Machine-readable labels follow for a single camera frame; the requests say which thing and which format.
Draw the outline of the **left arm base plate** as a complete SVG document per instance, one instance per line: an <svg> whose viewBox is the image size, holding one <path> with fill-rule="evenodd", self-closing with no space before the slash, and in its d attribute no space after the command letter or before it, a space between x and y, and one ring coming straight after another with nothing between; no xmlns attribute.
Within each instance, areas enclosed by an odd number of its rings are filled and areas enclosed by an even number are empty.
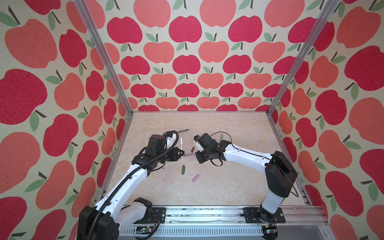
<svg viewBox="0 0 384 240"><path fill-rule="evenodd" d="M150 208L146 211L145 216L134 224L151 224L155 221L159 221L161 224L165 223L166 218L166 208Z"/></svg>

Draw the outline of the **yellow-tipped white pen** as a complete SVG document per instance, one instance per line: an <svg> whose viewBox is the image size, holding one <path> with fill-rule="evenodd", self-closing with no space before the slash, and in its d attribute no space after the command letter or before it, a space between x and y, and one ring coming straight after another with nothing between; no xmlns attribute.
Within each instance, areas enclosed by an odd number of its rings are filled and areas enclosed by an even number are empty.
<svg viewBox="0 0 384 240"><path fill-rule="evenodd" d="M183 150L183 138L182 137L180 137L180 145L181 145L180 150Z"/></svg>

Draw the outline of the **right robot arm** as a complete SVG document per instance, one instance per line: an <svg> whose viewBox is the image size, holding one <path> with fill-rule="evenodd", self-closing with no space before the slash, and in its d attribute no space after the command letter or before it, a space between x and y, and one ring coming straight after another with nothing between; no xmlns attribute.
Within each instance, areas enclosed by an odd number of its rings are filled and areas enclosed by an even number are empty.
<svg viewBox="0 0 384 240"><path fill-rule="evenodd" d="M259 212L266 220L276 215L284 199L295 190L294 183L298 173L282 152L255 152L236 146L231 141L217 142L207 133L195 136L194 142L199 149L195 155L200 164L213 160L219 160L221 164L224 161L235 162L265 174L269 190Z"/></svg>

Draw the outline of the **pink pen cap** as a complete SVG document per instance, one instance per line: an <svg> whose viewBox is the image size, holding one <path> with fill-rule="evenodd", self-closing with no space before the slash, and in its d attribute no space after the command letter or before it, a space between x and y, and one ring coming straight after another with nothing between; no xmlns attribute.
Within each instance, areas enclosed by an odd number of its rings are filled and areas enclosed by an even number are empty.
<svg viewBox="0 0 384 240"><path fill-rule="evenodd" d="M200 174L197 174L197 175L193 178L192 182L194 183L196 180L199 179L200 176L201 176Z"/></svg>

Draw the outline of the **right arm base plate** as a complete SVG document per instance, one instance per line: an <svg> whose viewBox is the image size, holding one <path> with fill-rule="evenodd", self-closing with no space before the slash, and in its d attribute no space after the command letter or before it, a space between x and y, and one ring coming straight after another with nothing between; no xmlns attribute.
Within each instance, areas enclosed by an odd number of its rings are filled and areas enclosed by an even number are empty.
<svg viewBox="0 0 384 240"><path fill-rule="evenodd" d="M241 217L244 217L247 224L272 224L286 223L285 215L281 208L277 208L274 214L269 213L267 210L259 207L247 207L243 208Z"/></svg>

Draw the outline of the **right aluminium corner post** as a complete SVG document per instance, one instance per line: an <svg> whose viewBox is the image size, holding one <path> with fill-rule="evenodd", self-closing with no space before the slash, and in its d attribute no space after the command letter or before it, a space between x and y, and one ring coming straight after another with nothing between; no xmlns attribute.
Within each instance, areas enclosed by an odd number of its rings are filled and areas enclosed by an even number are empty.
<svg viewBox="0 0 384 240"><path fill-rule="evenodd" d="M337 7L339 1L336 0L329 0L325 3L323 9L320 12L319 17L314 23L314 26L312 27L306 41L303 44L303 47L300 49L299 54L297 55L294 63L292 64L289 73L284 78L281 87L279 88L276 96L274 97L268 111L267 111L267 117L271 117L275 109L277 108L278 104L281 102L281 99L283 95L285 94L286 90L288 89L288 86L290 85L290 82L294 79L294 76L300 69L301 65L303 64L307 54L312 49L314 43L318 39L321 31L325 27L328 19L333 14L334 9Z"/></svg>

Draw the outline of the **left aluminium corner post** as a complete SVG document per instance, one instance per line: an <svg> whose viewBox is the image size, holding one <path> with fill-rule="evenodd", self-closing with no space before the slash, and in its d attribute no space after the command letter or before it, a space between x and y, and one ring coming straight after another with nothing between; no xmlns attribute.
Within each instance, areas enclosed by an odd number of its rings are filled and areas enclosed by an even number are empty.
<svg viewBox="0 0 384 240"><path fill-rule="evenodd" d="M97 26L96 26L96 23L95 21L93 20L93 17L92 17L92 14L91 14L91 11L90 9L88 8L87 6L87 3L86 1L79 1L79 0L75 0L75 5L77 7L77 10L91 36L91 39L93 41L93 43L95 44L95 47L98 51L98 54L101 58L101 61L105 67L105 70L107 72L107 74L109 75L112 83L113 83L113 86L115 88L115 90L117 91L117 95L118 97L120 98L122 104L123 104L123 107L125 108L125 110L127 111L127 114L129 117L133 117L133 109L128 101L128 97L126 96L125 94L125 90L123 88L123 85L120 81L120 78L114 68L114 65L112 63L112 59L108 53L108 50L107 48L105 47L105 44L99 34L99 30L97 29Z"/></svg>

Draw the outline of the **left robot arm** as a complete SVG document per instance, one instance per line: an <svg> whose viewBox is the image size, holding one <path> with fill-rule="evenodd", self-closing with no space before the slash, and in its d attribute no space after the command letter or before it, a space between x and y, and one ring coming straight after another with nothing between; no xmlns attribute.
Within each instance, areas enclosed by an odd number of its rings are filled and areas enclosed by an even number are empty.
<svg viewBox="0 0 384 240"><path fill-rule="evenodd" d="M159 163L176 162L184 155L184 151L176 146L178 140L177 131L152 135L148 145L134 157L128 171L114 188L93 207L85 206L81 210L76 238L116 240L121 229L135 223L153 225L144 239L152 237L161 223L152 213L152 202L138 198L128 207L125 203L149 174L158 170Z"/></svg>

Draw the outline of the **aluminium front rail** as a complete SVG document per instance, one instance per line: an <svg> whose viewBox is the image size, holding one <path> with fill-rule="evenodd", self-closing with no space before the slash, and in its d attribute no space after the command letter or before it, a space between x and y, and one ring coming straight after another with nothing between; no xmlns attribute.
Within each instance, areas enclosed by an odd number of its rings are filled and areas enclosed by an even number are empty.
<svg viewBox="0 0 384 240"><path fill-rule="evenodd" d="M243 208L255 206L153 206L166 208L165 223L147 240L333 240L320 207L283 206L286 223L247 224ZM145 240L153 225L133 224L117 240Z"/></svg>

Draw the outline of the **aluminium corner post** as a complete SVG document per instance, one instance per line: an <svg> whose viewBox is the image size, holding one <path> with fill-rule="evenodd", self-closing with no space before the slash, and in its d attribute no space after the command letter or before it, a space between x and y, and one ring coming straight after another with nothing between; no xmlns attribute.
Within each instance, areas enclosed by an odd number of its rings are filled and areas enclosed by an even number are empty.
<svg viewBox="0 0 384 240"><path fill-rule="evenodd" d="M267 117L271 117L275 109L277 108L278 104L281 102L281 99L283 95L285 94L286 90L288 89L288 86L290 85L290 82L294 79L294 76L300 69L301 65L303 64L307 54L312 49L314 43L318 39L321 31L325 27L328 19L333 14L334 9L337 7L339 1L336 0L329 0L325 3L323 9L320 12L319 17L314 23L314 26L312 27L306 41L303 44L303 47L300 49L299 54L297 55L294 63L292 64L289 73L284 78L281 87L279 88L276 96L274 97L268 111L267 111Z"/></svg>
<svg viewBox="0 0 384 240"><path fill-rule="evenodd" d="M112 59L108 53L108 50L107 48L105 47L105 44L99 34L99 30L97 29L97 26L96 26L96 23L95 21L93 20L93 17L92 17L92 14L91 14L91 11L90 9L88 8L87 6L87 3L86 1L79 1L79 0L75 0L75 5L77 7L77 10L91 36L91 39L93 41L93 43L95 44L95 47L98 51L98 54L101 58L101 61L105 67L105 70L107 72L107 74L109 75L112 83L113 83L113 86L115 88L115 90L117 91L117 95L118 97L120 98L122 104L123 104L123 107L125 108L125 110L127 111L127 114L129 117L133 117L133 109L128 101L128 97L126 96L125 94L125 90L123 88L123 85L120 81L120 78L114 68L114 65L112 63Z"/></svg>

